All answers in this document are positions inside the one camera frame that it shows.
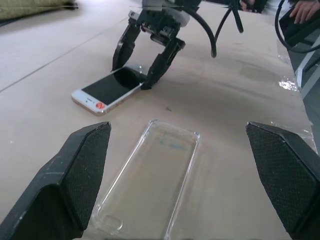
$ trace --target black device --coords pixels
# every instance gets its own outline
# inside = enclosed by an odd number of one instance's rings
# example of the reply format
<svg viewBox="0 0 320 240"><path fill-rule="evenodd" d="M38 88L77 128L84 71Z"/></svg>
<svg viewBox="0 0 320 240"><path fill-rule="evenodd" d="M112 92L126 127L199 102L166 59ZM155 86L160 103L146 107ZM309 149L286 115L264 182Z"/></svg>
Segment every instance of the black device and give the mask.
<svg viewBox="0 0 320 240"><path fill-rule="evenodd" d="M295 24L295 18L290 17L293 10L294 7L279 20L284 40L290 47L294 47L314 30L320 28L320 11L315 12L311 19L303 24Z"/></svg>
<svg viewBox="0 0 320 240"><path fill-rule="evenodd" d="M110 131L101 122L72 133L3 220L0 240L81 238L102 181Z"/></svg>
<svg viewBox="0 0 320 240"><path fill-rule="evenodd" d="M261 183L294 240L320 239L320 157L297 134L256 122L246 127Z"/></svg>

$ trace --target person's hand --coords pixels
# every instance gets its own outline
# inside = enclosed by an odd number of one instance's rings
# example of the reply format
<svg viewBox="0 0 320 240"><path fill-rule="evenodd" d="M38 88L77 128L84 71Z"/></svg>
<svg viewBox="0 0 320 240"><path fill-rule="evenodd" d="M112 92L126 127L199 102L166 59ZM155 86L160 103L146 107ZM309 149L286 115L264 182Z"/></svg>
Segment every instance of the person's hand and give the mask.
<svg viewBox="0 0 320 240"><path fill-rule="evenodd" d="M256 0L247 0L247 2L253 6L256 2ZM247 8L247 4L245 4L243 1L240 1L240 5L242 7L242 10L245 12L252 12L252 10L250 10L250 8Z"/></svg>
<svg viewBox="0 0 320 240"><path fill-rule="evenodd" d="M292 13L290 14L291 18L295 17L295 24L303 24L305 21L308 21L317 10L320 9L320 3L316 1L305 1L300 0L294 7Z"/></svg>

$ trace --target wire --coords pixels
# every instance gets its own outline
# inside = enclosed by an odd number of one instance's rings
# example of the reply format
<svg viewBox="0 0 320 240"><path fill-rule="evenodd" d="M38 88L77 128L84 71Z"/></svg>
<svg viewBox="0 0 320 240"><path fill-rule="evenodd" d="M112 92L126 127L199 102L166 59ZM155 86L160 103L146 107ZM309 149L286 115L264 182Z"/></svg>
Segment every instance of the wire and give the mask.
<svg viewBox="0 0 320 240"><path fill-rule="evenodd" d="M286 43L286 41L281 36L280 30L279 30L279 16L280 16L280 12L281 12L282 5L284 4L284 2L285 2L285 0L280 1L279 7L276 11L275 18L274 18L275 33L276 33L277 37L279 38L280 42L282 43L282 45L285 46L287 50L290 50L291 52L298 53L298 54L307 54L307 53L310 53L310 52L313 52L315 50L320 49L320 44L319 44L318 46L312 47L309 50L297 50L297 49L291 47L288 43Z"/></svg>
<svg viewBox="0 0 320 240"><path fill-rule="evenodd" d="M228 10L226 11L226 13L224 14L219 26L218 26L218 29L216 30L215 32L215 41L217 42L218 40L218 37L219 37L219 34L220 34L220 31L223 27L223 25L225 24L225 21L227 20L229 14L231 13L232 9L231 8L228 8Z"/></svg>
<svg viewBox="0 0 320 240"><path fill-rule="evenodd" d="M216 39L215 39L215 35L213 34L211 28L206 23L206 21L198 13L196 13L195 11L193 11L192 9L190 9L188 7L185 7L185 6L171 6L170 8L186 12L187 14L192 16L203 27L203 29L205 30L206 34L208 35L208 37L210 39L211 56L213 58L215 58L217 56Z"/></svg>
<svg viewBox="0 0 320 240"><path fill-rule="evenodd" d="M242 26L241 18L239 16L238 4L239 0L230 0L229 8L232 9L236 27L238 28L239 33L242 34L244 32L244 27Z"/></svg>

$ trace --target red sticker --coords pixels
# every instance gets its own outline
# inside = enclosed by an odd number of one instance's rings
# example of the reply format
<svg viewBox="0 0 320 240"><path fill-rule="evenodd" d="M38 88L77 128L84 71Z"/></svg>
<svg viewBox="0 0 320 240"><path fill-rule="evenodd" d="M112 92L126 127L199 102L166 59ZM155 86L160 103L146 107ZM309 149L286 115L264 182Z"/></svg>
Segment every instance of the red sticker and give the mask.
<svg viewBox="0 0 320 240"><path fill-rule="evenodd" d="M102 102L98 102L98 103L95 105L95 107L96 107L97 109L104 109L105 106L106 106L106 105L104 105Z"/></svg>

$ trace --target finger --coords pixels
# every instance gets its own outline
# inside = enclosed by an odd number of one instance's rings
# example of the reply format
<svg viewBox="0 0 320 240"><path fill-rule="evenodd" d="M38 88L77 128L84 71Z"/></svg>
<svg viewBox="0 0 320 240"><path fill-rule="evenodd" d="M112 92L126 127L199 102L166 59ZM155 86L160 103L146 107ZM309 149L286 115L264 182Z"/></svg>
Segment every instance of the finger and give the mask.
<svg viewBox="0 0 320 240"><path fill-rule="evenodd" d="M311 8L309 6L305 7L301 13L300 24L303 24L306 21L306 17L310 12Z"/></svg>
<svg viewBox="0 0 320 240"><path fill-rule="evenodd" d="M302 1L299 1L299 2L294 6L294 8L293 8L293 10L292 10L292 12L291 12L291 14L290 14L290 17L291 17L291 18L293 18L295 15L297 15L297 13L298 13L298 11L299 11L302 3L303 3Z"/></svg>
<svg viewBox="0 0 320 240"><path fill-rule="evenodd" d="M302 15L303 11L304 11L304 8L302 6L299 7L299 10L298 10L298 12L296 13L296 16L295 16L294 24L297 24L297 23L300 22L301 15Z"/></svg>
<svg viewBox="0 0 320 240"><path fill-rule="evenodd" d="M245 4L243 1L240 2L242 10L247 8L247 4Z"/></svg>
<svg viewBox="0 0 320 240"><path fill-rule="evenodd" d="M317 7L312 7L308 13L308 15L306 16L305 20L308 21L311 19L311 17L315 14L315 12L318 10Z"/></svg>

